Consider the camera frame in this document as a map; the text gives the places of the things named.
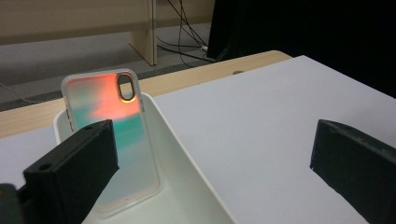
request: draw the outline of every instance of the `gradient phone case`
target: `gradient phone case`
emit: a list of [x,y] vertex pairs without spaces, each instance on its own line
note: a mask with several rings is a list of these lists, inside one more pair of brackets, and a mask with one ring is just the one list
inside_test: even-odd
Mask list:
[[69,76],[62,82],[62,93],[74,132],[96,121],[113,120],[120,169],[94,210],[108,217],[154,195],[160,178],[136,74],[123,69]]

